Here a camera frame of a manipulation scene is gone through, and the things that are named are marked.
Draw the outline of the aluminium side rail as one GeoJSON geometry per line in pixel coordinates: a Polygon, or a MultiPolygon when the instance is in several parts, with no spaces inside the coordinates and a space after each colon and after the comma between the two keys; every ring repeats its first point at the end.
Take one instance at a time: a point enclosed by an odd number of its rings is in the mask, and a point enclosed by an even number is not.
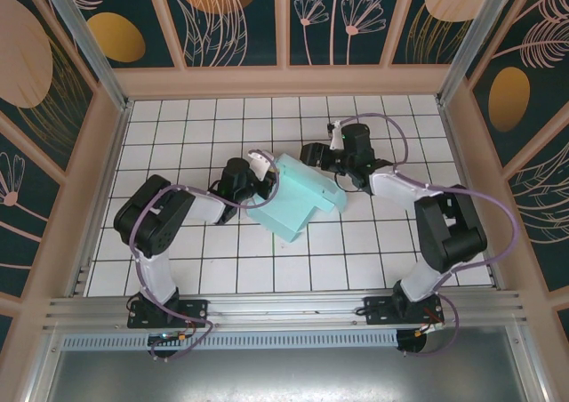
{"type": "Polygon", "coordinates": [[[105,156],[100,178],[95,185],[95,191],[92,198],[91,209],[87,215],[84,233],[81,237],[76,258],[73,262],[73,268],[68,279],[65,298],[75,296],[77,281],[80,278],[84,267],[89,268],[95,246],[97,244],[97,236],[99,235],[100,226],[103,223],[103,213],[105,212],[106,203],[111,183],[115,174],[116,164],[123,145],[123,139],[128,126],[129,118],[132,113],[133,102],[127,101],[124,109],[118,116],[116,126],[110,138],[108,153],[105,156]]]}
{"type": "Polygon", "coordinates": [[[486,249],[482,253],[477,254],[474,260],[460,266],[454,275],[456,276],[459,284],[466,287],[470,287],[470,283],[474,283],[475,286],[499,287],[501,285],[501,278],[492,271],[492,267],[498,261],[501,261],[510,255],[517,242],[518,227],[516,223],[512,222],[510,219],[510,210],[503,203],[498,199],[476,191],[469,186],[468,171],[465,164],[463,164],[463,155],[461,153],[458,138],[454,133],[450,115],[445,111],[445,108],[439,107],[438,109],[445,129],[446,138],[453,153],[453,159],[460,178],[461,186],[464,186],[462,192],[470,195],[482,224],[485,223],[484,213],[488,212],[497,212],[498,220],[504,220],[507,224],[506,237],[501,241],[502,248],[499,248],[498,250],[495,249],[493,246],[495,241],[491,238],[491,229],[485,229],[488,243],[486,249]]]}

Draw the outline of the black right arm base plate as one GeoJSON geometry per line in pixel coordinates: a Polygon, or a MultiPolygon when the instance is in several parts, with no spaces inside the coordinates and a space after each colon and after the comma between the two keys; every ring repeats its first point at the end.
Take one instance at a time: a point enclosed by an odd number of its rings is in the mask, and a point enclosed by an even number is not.
{"type": "Polygon", "coordinates": [[[441,300],[437,295],[408,302],[403,307],[395,302],[393,296],[365,297],[360,312],[368,325],[423,326],[445,322],[441,300]]]}

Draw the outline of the wall panel with orange oval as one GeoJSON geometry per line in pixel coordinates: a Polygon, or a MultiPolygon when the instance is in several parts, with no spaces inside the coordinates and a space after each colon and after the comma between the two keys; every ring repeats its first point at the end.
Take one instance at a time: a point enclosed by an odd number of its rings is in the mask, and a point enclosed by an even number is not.
{"type": "Polygon", "coordinates": [[[112,68],[170,68],[152,0],[74,0],[112,68]]]}
{"type": "Polygon", "coordinates": [[[569,0],[526,0],[473,93],[506,165],[569,101],[569,0]]]}

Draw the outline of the wall panel with pink flowers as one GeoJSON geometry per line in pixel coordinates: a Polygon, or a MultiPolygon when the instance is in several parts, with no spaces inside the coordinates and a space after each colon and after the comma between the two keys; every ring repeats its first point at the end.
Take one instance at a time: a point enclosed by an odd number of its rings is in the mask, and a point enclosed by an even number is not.
{"type": "Polygon", "coordinates": [[[397,0],[290,0],[290,64],[378,64],[396,5],[397,0]]]}
{"type": "Polygon", "coordinates": [[[27,291],[59,191],[0,112],[0,294],[21,299],[27,291]]]}

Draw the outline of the wall panel with peach circle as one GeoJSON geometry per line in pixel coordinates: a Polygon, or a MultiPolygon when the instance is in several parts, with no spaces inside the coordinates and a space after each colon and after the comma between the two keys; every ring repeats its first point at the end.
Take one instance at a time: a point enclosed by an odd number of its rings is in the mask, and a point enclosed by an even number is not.
{"type": "Polygon", "coordinates": [[[0,0],[0,113],[63,171],[92,96],[33,0],[0,0]]]}

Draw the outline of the wall panel with leaf drawing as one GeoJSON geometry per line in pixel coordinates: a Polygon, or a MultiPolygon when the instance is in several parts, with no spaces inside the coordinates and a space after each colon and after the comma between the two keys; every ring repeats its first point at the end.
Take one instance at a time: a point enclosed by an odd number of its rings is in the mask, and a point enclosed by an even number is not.
{"type": "Polygon", "coordinates": [[[509,187],[546,287],[569,286],[569,139],[550,140],[509,187]]]}
{"type": "Polygon", "coordinates": [[[276,0],[166,0],[188,68],[274,67],[276,0]]]}

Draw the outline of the grey metal sheet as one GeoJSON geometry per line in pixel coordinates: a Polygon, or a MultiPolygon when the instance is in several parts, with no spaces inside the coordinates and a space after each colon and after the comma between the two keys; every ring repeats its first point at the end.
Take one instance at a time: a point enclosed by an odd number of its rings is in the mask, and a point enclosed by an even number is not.
{"type": "Polygon", "coordinates": [[[562,402],[518,328],[468,327],[446,352],[388,347],[52,349],[30,402],[562,402]]]}

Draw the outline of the aluminium corner post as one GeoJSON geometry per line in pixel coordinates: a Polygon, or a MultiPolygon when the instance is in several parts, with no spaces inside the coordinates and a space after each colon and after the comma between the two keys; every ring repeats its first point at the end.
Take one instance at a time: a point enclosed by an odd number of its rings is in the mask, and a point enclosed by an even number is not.
{"type": "Polygon", "coordinates": [[[99,78],[111,100],[119,109],[126,108],[126,97],[107,57],[99,46],[94,34],[89,29],[82,11],[95,11],[104,0],[48,0],[54,16],[59,18],[76,49],[81,50],[90,68],[99,78]]]}
{"type": "Polygon", "coordinates": [[[484,0],[482,2],[437,93],[437,105],[441,109],[446,108],[456,94],[467,70],[483,48],[508,1],[484,0]]]}

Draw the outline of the aluminium mounting rail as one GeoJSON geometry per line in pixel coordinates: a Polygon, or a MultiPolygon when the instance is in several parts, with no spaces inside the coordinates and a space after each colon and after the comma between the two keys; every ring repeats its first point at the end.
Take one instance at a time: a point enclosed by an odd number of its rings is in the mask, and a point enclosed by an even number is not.
{"type": "MultiPolygon", "coordinates": [[[[312,291],[293,293],[206,295],[208,319],[221,332],[361,329],[354,314],[377,291],[312,291]]],[[[519,294],[489,287],[445,287],[441,294],[458,310],[462,326],[523,324],[527,314],[519,294]]],[[[73,297],[50,301],[43,329],[61,333],[123,333],[127,330],[127,298],[73,297]]]]}

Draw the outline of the wall panel with gold lines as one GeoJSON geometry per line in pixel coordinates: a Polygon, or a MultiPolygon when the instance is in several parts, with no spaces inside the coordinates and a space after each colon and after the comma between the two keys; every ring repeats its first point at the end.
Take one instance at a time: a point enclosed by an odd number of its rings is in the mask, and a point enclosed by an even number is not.
{"type": "Polygon", "coordinates": [[[485,0],[411,0],[392,63],[449,65],[485,0]]]}

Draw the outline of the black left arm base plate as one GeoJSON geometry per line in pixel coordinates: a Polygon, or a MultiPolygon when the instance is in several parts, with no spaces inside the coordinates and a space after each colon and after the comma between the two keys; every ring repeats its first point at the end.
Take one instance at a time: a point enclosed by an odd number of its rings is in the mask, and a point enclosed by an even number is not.
{"type": "MultiPolygon", "coordinates": [[[[192,318],[207,318],[207,300],[169,300],[165,307],[178,314],[192,318]]],[[[170,329],[186,327],[182,318],[159,309],[153,302],[142,297],[129,303],[126,326],[129,329],[170,329]]]]}

